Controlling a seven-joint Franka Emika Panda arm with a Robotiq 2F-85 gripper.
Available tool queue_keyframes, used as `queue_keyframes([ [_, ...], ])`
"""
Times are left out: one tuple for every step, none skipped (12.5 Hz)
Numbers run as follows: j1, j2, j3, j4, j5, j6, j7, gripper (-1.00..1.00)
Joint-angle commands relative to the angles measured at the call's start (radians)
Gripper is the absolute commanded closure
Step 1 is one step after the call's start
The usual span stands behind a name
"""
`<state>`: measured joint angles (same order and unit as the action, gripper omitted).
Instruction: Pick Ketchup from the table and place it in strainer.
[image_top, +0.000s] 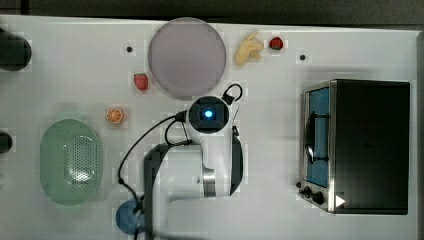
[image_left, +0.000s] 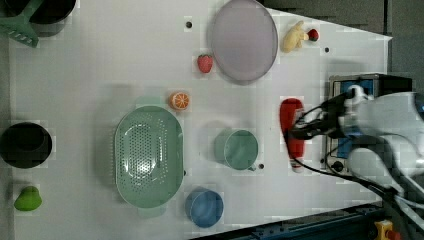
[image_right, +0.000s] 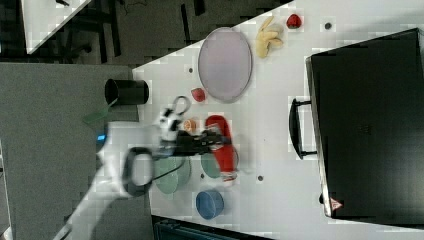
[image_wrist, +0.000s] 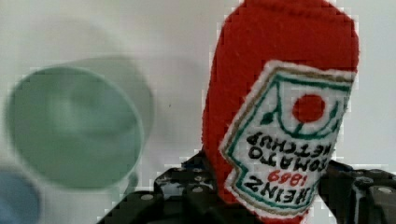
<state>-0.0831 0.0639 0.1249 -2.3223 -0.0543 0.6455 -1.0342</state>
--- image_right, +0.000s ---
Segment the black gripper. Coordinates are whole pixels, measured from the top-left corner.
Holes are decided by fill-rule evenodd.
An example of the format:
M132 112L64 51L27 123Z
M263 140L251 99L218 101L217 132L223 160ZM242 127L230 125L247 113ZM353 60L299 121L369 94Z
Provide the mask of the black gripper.
M194 156L209 153L210 149L219 149L224 145L231 145L232 140L220 133L205 130L201 135L190 135L186 131L179 131L176 138L174 156Z

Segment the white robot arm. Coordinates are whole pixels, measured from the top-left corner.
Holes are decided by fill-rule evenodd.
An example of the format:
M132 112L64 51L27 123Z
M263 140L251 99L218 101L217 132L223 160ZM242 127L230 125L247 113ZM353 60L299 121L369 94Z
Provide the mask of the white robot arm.
M102 166L76 209L53 240L90 240L111 203L145 195L157 179L154 163L168 157L188 157L230 147L229 129L218 123L199 135L183 131L178 122L142 125L111 122L101 149Z

